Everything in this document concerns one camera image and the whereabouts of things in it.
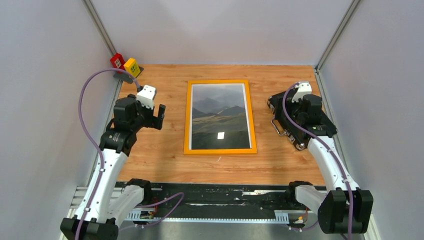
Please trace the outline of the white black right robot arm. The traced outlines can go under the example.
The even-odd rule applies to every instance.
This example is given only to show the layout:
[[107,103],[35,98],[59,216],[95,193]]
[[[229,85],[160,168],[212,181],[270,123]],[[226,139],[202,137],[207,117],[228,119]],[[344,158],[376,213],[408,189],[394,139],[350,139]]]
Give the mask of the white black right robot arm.
[[326,193],[322,193],[310,182],[291,182],[286,204],[292,209],[304,205],[316,213],[325,234],[366,233],[374,197],[361,189],[342,163],[334,141],[338,130],[323,111],[322,98],[287,94],[277,101],[274,116],[293,146],[308,150],[314,157],[326,186]]

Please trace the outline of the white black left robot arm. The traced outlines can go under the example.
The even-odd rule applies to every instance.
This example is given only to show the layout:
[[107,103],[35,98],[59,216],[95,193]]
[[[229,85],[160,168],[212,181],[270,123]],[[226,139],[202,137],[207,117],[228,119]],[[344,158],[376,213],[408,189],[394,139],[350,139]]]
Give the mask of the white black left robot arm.
[[68,240],[116,240],[119,228],[136,205],[149,206],[153,201],[151,183],[132,178],[123,193],[112,200],[117,178],[130,156],[142,128],[161,130],[166,106],[149,106],[139,96],[129,94],[116,100],[113,117],[100,143],[95,144],[99,160],[86,193],[71,218],[64,218],[60,230]]

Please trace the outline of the red toy house block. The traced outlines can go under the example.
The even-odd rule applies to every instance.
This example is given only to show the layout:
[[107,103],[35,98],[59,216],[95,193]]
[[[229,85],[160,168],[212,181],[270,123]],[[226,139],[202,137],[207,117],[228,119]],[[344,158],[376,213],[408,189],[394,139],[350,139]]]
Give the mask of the red toy house block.
[[110,63],[113,68],[125,70],[125,63],[124,57],[120,53],[116,53],[110,58]]

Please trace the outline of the yellow toy house block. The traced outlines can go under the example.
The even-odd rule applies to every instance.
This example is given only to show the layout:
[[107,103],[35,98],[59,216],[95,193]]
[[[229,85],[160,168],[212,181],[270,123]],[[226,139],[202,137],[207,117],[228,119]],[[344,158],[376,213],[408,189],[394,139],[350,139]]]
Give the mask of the yellow toy house block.
[[130,73],[134,78],[137,78],[138,75],[141,73],[140,67],[137,64],[137,61],[130,57],[125,63],[124,63],[124,69]]

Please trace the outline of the light wooden picture frame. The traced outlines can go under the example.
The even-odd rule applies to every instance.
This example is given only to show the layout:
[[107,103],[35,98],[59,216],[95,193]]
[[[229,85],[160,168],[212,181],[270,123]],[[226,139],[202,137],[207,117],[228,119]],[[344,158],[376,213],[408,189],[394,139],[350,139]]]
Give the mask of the light wooden picture frame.
[[[224,150],[189,150],[188,149],[188,131],[189,131],[189,105],[191,98],[191,85],[197,83],[244,83],[246,87],[246,98],[248,104],[248,113],[250,120],[250,133],[252,148],[247,150],[242,149],[224,149]],[[186,109],[185,109],[185,129],[184,129],[184,145],[183,153],[185,155],[245,155],[257,153],[257,141],[255,135],[255,126],[252,110],[252,101],[249,88],[249,82],[246,79],[209,79],[209,80],[190,80],[187,84]]]

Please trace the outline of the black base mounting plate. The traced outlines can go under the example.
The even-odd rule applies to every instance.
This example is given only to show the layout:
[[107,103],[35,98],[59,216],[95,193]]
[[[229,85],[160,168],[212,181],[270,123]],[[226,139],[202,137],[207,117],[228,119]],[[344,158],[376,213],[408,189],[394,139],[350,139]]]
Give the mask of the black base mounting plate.
[[300,203],[289,203],[287,185],[151,183],[143,205],[158,203],[154,217],[170,214],[183,219],[274,219],[276,211],[310,213]]

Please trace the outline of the aluminium front rail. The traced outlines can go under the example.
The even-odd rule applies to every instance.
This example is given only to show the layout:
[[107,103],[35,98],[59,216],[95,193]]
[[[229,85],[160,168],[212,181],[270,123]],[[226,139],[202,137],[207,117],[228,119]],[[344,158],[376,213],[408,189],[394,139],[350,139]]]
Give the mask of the aluminium front rail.
[[297,232],[315,226],[325,234],[362,234],[379,240],[371,213],[373,197],[368,190],[353,191],[353,216],[349,217],[346,191],[317,190],[323,200],[307,207],[294,199],[290,186],[154,183],[151,197],[142,207],[128,211],[126,221],[137,224],[163,219],[177,223],[229,223],[283,225]]

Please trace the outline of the grey toy base plate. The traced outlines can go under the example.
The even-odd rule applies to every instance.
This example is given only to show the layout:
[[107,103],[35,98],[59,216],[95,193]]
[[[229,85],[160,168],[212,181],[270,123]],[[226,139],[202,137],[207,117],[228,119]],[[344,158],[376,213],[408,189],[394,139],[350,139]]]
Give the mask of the grey toy base plate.
[[114,71],[113,77],[117,80],[132,84],[134,82],[134,79],[136,79],[141,73],[144,71],[144,68],[139,66],[140,73],[138,73],[136,76],[132,76],[129,74],[126,70],[120,69],[120,68],[111,68]]

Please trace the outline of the landscape photo print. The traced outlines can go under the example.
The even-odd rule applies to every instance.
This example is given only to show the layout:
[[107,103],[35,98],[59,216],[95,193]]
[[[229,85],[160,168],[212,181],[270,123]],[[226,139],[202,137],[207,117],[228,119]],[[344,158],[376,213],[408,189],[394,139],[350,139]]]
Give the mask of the landscape photo print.
[[243,82],[190,86],[188,149],[250,150],[253,147]]

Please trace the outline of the aluminium rail right table edge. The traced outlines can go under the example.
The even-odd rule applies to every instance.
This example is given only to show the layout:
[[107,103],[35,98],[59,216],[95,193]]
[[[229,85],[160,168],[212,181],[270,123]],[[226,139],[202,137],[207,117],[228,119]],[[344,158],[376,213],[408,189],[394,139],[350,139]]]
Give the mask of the aluminium rail right table edge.
[[[319,88],[319,92],[320,92],[320,96],[322,97],[322,102],[323,102],[323,108],[324,111],[326,113],[326,115],[328,116],[328,118],[336,125],[337,122],[335,120],[335,112],[333,109],[333,106],[330,102],[330,98],[327,92],[327,88],[325,86],[324,83],[324,78],[321,74],[321,72],[319,70],[314,70],[314,74],[315,74],[315,79]],[[341,142],[340,142],[340,138],[339,135],[336,134],[334,135],[331,139],[332,141],[330,142],[330,140],[327,140],[325,137],[322,137],[323,140],[329,144],[329,146],[333,149],[334,153],[337,155],[338,160],[343,168],[343,171],[347,177],[348,182],[350,183],[350,186],[352,187],[353,190],[356,189],[356,187],[358,187],[359,185],[354,181],[354,179],[352,178],[352,176],[350,175],[350,173],[348,172],[348,168],[346,166],[346,160],[345,160],[345,156],[344,156],[344,152],[342,150],[342,146],[341,146]],[[343,187],[344,190],[346,189],[346,184],[342,183],[343,180],[343,175],[342,172],[339,169],[339,165],[338,163],[334,160],[334,158],[331,156],[331,154],[328,154],[330,156],[330,165],[332,167],[332,169],[337,171],[337,180],[334,182],[334,187],[335,186],[339,186],[341,185]]]

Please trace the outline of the black ribbed frame backing board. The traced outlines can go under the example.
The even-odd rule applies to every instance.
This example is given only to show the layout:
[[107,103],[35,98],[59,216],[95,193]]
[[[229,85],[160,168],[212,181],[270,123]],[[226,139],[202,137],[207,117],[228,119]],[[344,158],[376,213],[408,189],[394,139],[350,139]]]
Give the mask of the black ribbed frame backing board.
[[[283,127],[283,112],[287,117],[285,107],[283,107],[283,100],[292,100],[295,94],[294,88],[272,95],[267,100],[267,106],[273,113],[273,119],[271,123],[277,121],[282,127],[283,132],[278,132],[280,136],[286,135],[292,145],[298,150],[302,151],[308,147],[308,143],[312,138],[309,134],[298,129],[291,121],[291,125]],[[302,127],[307,131],[313,133],[318,137],[329,137],[332,138],[338,133],[338,130],[334,123],[328,118],[323,110],[323,100],[320,96],[314,94],[307,94],[303,99],[308,98],[310,100],[310,107],[308,108],[310,125]]]

